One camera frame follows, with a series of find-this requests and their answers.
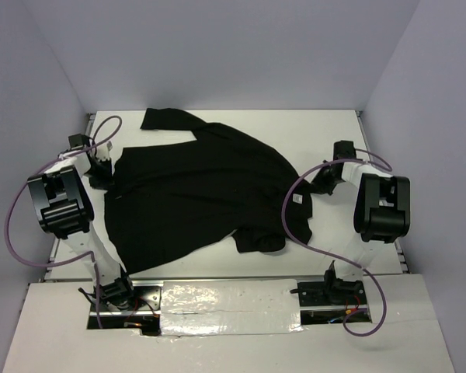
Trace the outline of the black long sleeve shirt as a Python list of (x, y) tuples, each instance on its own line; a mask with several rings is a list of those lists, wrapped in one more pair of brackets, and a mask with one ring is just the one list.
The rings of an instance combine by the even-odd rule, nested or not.
[(274, 253), (312, 237), (312, 186), (275, 149), (178, 109), (147, 109), (144, 131), (192, 141), (125, 148), (104, 197), (106, 231), (130, 274), (231, 236), (240, 253)]

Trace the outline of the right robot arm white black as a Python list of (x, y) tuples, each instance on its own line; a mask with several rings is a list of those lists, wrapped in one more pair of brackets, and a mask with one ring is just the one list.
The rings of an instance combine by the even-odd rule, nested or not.
[(332, 161), (311, 181), (312, 192), (331, 195), (346, 183), (356, 189), (353, 212), (355, 233), (333, 262), (336, 277), (322, 285), (324, 299), (339, 304), (350, 292), (346, 281), (357, 281), (363, 271), (395, 241), (408, 234), (410, 228), (410, 180), (391, 174), (386, 162), (377, 164), (357, 157), (360, 152), (352, 141), (337, 141), (333, 145)]

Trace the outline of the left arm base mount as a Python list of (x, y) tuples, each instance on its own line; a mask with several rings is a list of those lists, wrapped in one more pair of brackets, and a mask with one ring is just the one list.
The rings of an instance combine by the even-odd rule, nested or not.
[(113, 305), (100, 301), (99, 313), (96, 313), (96, 294), (79, 288), (90, 304), (87, 329), (139, 329), (143, 335), (158, 336), (161, 334), (160, 316), (162, 286), (137, 285), (129, 301), (122, 305)]

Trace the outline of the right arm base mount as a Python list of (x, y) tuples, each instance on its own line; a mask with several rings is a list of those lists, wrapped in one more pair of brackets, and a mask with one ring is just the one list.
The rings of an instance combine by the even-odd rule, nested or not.
[(345, 281), (336, 275), (335, 261), (325, 271), (322, 281), (298, 282), (290, 290), (297, 295), (299, 306), (353, 306), (358, 309), (362, 299), (366, 299), (362, 281)]

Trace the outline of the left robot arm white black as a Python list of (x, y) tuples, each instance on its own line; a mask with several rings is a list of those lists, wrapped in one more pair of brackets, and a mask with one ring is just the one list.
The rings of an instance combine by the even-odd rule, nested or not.
[(27, 180), (40, 227), (68, 246), (92, 277), (99, 303), (119, 310), (137, 304), (137, 291), (123, 268), (107, 251), (94, 227), (95, 212), (82, 182), (84, 176), (97, 189), (110, 186), (110, 145), (98, 157), (94, 143), (84, 134), (68, 138), (69, 148), (51, 166)]

